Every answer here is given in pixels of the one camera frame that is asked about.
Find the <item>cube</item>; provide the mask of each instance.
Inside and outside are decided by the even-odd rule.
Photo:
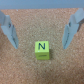
[[[37,41],[35,42],[35,55],[37,60],[49,60],[49,42]]]

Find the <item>yellow-green cube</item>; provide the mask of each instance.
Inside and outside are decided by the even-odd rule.
[[[37,60],[49,60],[49,42],[37,41],[35,42],[35,55]]]

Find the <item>block top face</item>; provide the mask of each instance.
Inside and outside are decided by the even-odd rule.
[[[35,52],[49,52],[49,42],[48,41],[37,41],[35,42]]]

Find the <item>speckled surface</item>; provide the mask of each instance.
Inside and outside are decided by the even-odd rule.
[[[76,11],[2,10],[15,25],[19,48],[0,31],[0,84],[84,84],[84,25],[66,50],[62,46],[65,24]],[[50,60],[36,60],[36,41],[49,41]]]

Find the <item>green block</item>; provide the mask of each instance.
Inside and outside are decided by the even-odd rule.
[[[37,41],[35,42],[35,55],[37,60],[49,60],[49,42]]]

